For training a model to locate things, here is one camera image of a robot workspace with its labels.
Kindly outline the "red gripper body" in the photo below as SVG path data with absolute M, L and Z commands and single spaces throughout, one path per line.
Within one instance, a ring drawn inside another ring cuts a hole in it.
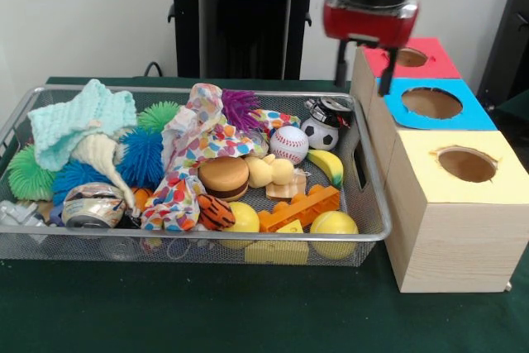
M 390 8 L 362 8 L 346 0 L 324 0 L 322 20 L 327 37 L 371 47 L 404 47 L 415 25 L 418 3 L 408 0 Z

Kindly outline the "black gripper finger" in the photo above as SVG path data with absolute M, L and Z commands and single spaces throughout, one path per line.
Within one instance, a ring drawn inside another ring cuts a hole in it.
M 380 81 L 379 81 L 378 95 L 380 97 L 384 97 L 385 95 L 389 93 L 391 83 L 393 80 L 393 73 L 394 73 L 395 65 L 397 63 L 399 48 L 398 47 L 389 48 L 387 52 L 388 52 L 388 65 L 384 69 L 380 77 Z
M 350 43 L 349 40 L 340 40 L 337 57 L 336 57 L 336 70 L 335 70 L 335 86 L 345 87 L 347 81 L 347 70 L 348 61 L 346 58 L 347 46 Z

